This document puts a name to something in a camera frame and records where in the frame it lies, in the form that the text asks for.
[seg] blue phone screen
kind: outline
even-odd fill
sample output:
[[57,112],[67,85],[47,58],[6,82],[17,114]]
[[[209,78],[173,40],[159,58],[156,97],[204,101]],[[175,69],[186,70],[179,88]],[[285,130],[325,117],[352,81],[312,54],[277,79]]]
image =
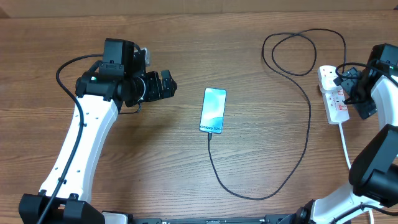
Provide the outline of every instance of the blue phone screen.
[[201,111],[200,131],[223,132],[226,90],[206,88]]

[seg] phone screen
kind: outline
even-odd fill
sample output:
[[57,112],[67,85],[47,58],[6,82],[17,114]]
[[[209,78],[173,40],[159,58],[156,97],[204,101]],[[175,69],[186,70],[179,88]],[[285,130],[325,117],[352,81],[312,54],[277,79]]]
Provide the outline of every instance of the phone screen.
[[206,88],[200,118],[200,131],[223,132],[226,90]]

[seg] white power strip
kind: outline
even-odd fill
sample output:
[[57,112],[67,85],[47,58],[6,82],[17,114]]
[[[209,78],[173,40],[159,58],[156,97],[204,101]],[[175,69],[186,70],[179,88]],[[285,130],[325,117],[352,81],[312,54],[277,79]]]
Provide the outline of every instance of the white power strip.
[[339,124],[349,120],[347,106],[343,103],[345,101],[344,91],[333,81],[338,77],[335,71],[336,67],[330,65],[324,65],[318,69],[319,87],[329,124]]

